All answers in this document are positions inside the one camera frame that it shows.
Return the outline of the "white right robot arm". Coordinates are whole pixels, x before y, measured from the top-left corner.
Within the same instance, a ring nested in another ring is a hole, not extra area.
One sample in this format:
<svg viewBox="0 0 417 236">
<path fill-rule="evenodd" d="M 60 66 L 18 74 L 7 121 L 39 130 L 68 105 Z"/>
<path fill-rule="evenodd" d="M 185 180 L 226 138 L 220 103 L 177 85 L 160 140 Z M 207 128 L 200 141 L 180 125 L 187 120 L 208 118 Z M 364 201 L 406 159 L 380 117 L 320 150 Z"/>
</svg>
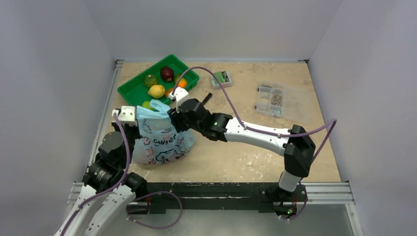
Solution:
<svg viewBox="0 0 417 236">
<path fill-rule="evenodd" d="M 277 196 L 282 200 L 290 199 L 299 182 L 309 175 L 316 145 L 302 126 L 250 128 L 232 115 L 211 113 L 197 99 L 188 99 L 171 108 L 168 115 L 177 132 L 193 129 L 211 141 L 244 143 L 282 156 L 284 171 L 276 187 Z"/>
</svg>

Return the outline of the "yellow fake lemon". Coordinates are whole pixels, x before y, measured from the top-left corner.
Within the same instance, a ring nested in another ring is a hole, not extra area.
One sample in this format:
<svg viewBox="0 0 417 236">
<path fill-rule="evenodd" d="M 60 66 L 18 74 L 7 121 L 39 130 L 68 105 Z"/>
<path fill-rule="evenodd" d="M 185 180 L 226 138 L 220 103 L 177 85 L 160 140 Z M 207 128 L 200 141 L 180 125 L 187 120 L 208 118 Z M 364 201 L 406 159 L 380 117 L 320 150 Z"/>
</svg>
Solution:
<svg viewBox="0 0 417 236">
<path fill-rule="evenodd" d="M 165 96 L 165 88 L 162 85 L 153 85 L 149 88 L 148 95 L 152 98 L 159 99 Z"/>
</svg>

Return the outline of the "dark red fake mango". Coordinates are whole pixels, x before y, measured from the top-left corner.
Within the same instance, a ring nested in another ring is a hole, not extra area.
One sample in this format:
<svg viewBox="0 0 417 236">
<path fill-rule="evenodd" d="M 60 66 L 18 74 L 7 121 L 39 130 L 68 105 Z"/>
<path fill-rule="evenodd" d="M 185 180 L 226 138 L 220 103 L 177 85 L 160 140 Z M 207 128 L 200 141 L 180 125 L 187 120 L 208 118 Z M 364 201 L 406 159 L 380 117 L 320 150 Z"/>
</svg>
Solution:
<svg viewBox="0 0 417 236">
<path fill-rule="evenodd" d="M 174 79 L 174 71 L 168 66 L 164 66 L 160 69 L 161 79 L 165 82 L 171 82 Z"/>
</svg>

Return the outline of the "small orange fake fruit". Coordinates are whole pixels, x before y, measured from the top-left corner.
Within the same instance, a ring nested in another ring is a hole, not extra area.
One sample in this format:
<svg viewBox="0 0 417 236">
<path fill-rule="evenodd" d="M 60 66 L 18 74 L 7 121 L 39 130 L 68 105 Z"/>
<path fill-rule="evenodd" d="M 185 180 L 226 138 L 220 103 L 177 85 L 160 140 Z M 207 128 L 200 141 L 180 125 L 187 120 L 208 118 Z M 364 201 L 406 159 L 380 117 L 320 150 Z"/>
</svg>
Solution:
<svg viewBox="0 0 417 236">
<path fill-rule="evenodd" d="M 172 94 L 174 88 L 169 88 L 165 91 L 165 97 L 168 98 L 170 94 Z"/>
</svg>

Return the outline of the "black rubber mallet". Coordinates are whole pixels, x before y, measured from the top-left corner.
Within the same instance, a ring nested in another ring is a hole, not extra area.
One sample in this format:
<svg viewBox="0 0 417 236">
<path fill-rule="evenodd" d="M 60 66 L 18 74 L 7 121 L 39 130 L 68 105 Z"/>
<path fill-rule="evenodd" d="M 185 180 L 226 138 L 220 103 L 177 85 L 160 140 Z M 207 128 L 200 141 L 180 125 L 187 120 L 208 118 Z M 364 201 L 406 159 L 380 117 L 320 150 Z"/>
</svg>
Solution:
<svg viewBox="0 0 417 236">
<path fill-rule="evenodd" d="M 207 96 L 203 99 L 202 105 L 206 105 L 206 103 L 212 98 L 212 93 L 208 93 Z"/>
</svg>

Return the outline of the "green plastic tray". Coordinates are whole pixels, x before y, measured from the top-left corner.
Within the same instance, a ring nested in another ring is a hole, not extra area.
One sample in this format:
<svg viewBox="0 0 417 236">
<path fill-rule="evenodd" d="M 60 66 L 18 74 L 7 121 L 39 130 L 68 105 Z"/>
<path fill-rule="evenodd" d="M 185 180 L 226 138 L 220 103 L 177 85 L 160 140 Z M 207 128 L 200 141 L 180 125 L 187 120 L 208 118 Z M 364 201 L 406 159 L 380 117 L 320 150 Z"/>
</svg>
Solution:
<svg viewBox="0 0 417 236">
<path fill-rule="evenodd" d="M 164 104 L 172 102 L 168 98 L 180 76 L 188 66 L 174 55 L 168 55 L 150 66 L 139 75 L 118 87 L 118 93 L 131 106 L 144 105 L 152 99 Z"/>
</svg>

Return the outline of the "clear plastic screw organizer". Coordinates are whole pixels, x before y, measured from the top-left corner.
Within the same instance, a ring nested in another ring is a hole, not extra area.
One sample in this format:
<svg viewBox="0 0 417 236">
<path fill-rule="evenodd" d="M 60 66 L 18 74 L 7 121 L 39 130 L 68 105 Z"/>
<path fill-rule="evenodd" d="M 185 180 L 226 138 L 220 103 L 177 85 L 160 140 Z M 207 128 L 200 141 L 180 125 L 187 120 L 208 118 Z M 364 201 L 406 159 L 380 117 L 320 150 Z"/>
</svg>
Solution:
<svg viewBox="0 0 417 236">
<path fill-rule="evenodd" d="M 261 82 L 257 88 L 258 113 L 286 118 L 298 123 L 310 123 L 310 94 L 280 83 Z"/>
</svg>

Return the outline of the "orange green fake mango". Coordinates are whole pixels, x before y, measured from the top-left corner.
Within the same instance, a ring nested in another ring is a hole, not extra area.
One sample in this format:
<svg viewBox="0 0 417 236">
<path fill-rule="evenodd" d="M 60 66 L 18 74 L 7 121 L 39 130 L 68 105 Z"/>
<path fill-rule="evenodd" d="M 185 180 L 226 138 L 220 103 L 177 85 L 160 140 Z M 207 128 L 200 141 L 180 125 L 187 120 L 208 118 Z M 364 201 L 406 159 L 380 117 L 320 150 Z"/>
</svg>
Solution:
<svg viewBox="0 0 417 236">
<path fill-rule="evenodd" d="M 175 83 L 177 83 L 179 81 L 178 86 L 180 88 L 183 88 L 184 89 L 188 85 L 188 82 L 187 82 L 187 80 L 184 77 L 180 78 L 180 76 L 181 76 L 180 73 L 177 74 L 177 75 L 175 75 L 174 81 L 175 81 Z"/>
</svg>

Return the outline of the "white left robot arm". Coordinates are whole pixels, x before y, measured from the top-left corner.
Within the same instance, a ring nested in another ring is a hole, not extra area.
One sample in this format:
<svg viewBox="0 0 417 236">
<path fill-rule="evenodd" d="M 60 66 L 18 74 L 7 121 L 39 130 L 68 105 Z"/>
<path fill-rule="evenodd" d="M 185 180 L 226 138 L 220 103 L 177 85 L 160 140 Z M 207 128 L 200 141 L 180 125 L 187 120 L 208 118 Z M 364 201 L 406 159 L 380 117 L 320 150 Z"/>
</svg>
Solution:
<svg viewBox="0 0 417 236">
<path fill-rule="evenodd" d="M 112 122 L 114 131 L 103 138 L 95 161 L 83 177 L 83 185 L 58 236 L 99 236 L 127 205 L 148 194 L 147 181 L 136 173 L 127 173 L 137 139 L 137 124 Z"/>
</svg>

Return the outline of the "light blue plastic bag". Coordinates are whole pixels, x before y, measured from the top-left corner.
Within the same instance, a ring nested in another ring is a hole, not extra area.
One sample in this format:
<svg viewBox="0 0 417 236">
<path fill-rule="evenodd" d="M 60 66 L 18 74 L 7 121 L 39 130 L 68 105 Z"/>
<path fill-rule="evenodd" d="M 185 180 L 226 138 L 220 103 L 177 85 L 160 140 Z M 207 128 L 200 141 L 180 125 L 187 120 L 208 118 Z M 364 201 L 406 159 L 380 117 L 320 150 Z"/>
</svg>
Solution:
<svg viewBox="0 0 417 236">
<path fill-rule="evenodd" d="M 184 158 L 195 144 L 191 130 L 177 132 L 168 115 L 170 106 L 151 100 L 136 107 L 140 139 L 135 141 L 133 164 L 166 164 Z"/>
</svg>

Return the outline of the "green fake round fruit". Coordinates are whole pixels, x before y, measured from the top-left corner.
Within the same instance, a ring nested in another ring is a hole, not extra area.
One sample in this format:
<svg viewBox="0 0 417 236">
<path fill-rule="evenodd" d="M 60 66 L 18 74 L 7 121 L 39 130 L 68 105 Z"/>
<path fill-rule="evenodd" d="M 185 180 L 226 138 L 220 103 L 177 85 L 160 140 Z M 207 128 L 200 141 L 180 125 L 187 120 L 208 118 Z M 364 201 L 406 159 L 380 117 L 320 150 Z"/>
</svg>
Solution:
<svg viewBox="0 0 417 236">
<path fill-rule="evenodd" d="M 158 84 L 158 78 L 154 74 L 147 74 L 144 77 L 144 85 L 148 88 Z"/>
</svg>

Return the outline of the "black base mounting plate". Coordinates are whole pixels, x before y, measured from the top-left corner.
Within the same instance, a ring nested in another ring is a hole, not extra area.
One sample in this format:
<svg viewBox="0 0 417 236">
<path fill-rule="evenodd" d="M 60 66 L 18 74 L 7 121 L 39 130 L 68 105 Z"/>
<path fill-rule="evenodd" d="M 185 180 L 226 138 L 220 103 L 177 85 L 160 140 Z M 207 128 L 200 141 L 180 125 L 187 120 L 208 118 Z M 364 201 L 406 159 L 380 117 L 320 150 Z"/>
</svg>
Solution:
<svg viewBox="0 0 417 236">
<path fill-rule="evenodd" d="M 290 218 L 297 214 L 298 204 L 308 201 L 303 185 L 290 193 L 275 182 L 151 182 L 147 190 L 151 196 L 130 203 L 129 214 L 165 214 L 172 209 L 255 210 Z"/>
</svg>

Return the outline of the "lime green fake fruit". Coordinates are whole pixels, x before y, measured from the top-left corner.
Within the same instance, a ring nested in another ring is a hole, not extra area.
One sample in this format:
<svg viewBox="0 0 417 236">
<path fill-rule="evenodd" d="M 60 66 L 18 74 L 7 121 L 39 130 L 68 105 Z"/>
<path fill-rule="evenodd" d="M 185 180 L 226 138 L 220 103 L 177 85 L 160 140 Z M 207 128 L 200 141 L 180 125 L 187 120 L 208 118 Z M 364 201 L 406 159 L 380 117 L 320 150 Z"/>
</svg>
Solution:
<svg viewBox="0 0 417 236">
<path fill-rule="evenodd" d="M 154 111 L 155 109 L 150 105 L 150 101 L 144 101 L 141 105 L 143 108 Z"/>
</svg>

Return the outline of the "small green label box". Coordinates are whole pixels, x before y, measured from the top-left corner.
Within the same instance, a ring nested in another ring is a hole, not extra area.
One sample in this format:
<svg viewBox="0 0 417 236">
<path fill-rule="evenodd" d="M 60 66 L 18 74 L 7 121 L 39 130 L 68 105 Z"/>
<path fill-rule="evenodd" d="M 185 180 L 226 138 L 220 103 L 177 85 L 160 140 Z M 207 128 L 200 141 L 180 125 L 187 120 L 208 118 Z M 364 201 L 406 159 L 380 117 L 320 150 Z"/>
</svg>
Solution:
<svg viewBox="0 0 417 236">
<path fill-rule="evenodd" d="M 221 89 L 220 85 L 223 88 L 228 88 L 233 85 L 231 75 L 228 71 L 215 72 L 214 76 L 211 77 L 211 87 L 213 90 Z"/>
</svg>

